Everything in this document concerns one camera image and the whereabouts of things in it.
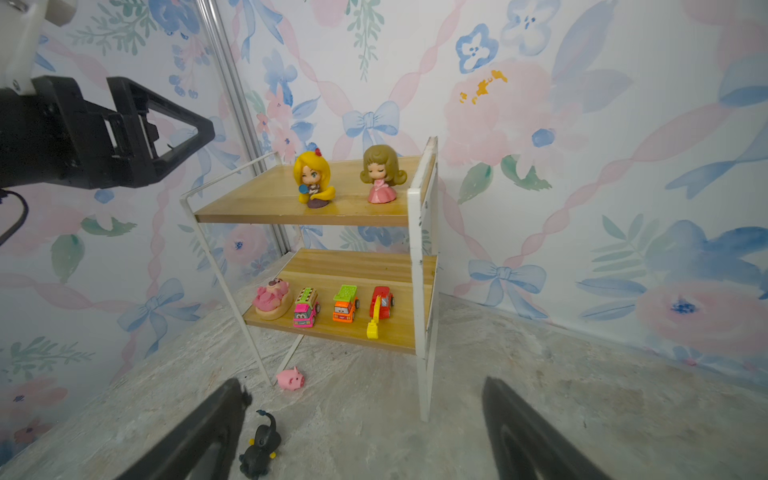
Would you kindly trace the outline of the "black yellow shark toy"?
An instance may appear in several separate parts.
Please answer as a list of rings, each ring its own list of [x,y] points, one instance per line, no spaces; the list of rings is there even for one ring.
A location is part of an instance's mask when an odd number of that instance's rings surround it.
[[[257,413],[269,423],[257,428],[248,448],[238,457],[240,472],[247,479],[259,479],[268,474],[269,464],[276,457],[282,442],[275,417],[265,410],[258,410]]]

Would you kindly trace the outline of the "red yellow toy excavator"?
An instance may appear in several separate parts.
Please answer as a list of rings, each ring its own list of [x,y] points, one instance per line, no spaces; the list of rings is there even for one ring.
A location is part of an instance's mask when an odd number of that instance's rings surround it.
[[[379,324],[382,320],[390,317],[392,303],[393,295],[389,287],[377,286],[374,288],[369,309],[370,321],[366,329],[366,336],[369,340],[379,338]]]

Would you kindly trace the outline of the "pink toy car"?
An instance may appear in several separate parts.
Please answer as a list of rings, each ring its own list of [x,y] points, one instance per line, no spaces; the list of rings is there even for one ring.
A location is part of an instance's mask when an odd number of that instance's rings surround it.
[[[318,291],[312,287],[303,288],[295,300],[293,326],[312,328],[319,314]]]

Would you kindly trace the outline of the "olive hair doll head toy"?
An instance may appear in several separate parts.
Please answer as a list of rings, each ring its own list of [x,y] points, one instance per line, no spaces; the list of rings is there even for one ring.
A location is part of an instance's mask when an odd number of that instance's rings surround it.
[[[395,186],[403,185],[408,174],[399,166],[396,151],[388,145],[373,145],[364,152],[361,181],[370,184],[367,201],[371,204],[387,204],[397,199]]]

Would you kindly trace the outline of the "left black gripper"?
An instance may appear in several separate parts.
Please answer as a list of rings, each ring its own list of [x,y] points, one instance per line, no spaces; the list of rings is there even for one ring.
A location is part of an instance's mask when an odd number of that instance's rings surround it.
[[[68,77],[32,80],[34,95],[1,90],[1,186],[50,183],[86,190],[157,183],[215,138],[212,121],[125,77],[107,83],[110,110],[84,99]],[[160,155],[152,111],[195,134]]]

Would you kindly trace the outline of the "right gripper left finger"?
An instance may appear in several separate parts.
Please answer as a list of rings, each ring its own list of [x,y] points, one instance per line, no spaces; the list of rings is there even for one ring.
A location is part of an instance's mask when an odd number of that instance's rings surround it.
[[[227,479],[251,402],[238,379],[226,380],[117,479]]]

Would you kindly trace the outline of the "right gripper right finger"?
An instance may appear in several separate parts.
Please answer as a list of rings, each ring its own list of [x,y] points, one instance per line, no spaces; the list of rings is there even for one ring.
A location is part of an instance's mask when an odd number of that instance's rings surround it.
[[[504,381],[485,379],[482,408],[501,479],[609,479]]]

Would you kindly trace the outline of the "pink bear donut toy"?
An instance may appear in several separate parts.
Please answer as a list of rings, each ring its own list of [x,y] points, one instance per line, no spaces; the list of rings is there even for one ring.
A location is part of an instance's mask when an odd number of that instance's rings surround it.
[[[252,306],[258,318],[266,321],[275,320],[286,314],[293,305],[290,283],[274,278],[260,286]]]

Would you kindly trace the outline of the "yellow figure toy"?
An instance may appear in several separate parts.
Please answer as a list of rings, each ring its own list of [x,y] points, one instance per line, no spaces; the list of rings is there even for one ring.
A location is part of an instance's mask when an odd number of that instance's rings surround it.
[[[319,148],[298,156],[293,176],[298,188],[298,201],[307,208],[324,208],[334,200],[336,191],[330,185],[330,164]]]

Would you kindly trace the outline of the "green orange toy truck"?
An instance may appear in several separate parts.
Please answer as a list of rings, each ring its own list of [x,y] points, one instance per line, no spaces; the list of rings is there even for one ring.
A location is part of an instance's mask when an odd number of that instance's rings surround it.
[[[353,323],[360,302],[355,285],[342,285],[333,297],[332,319],[341,323]]]

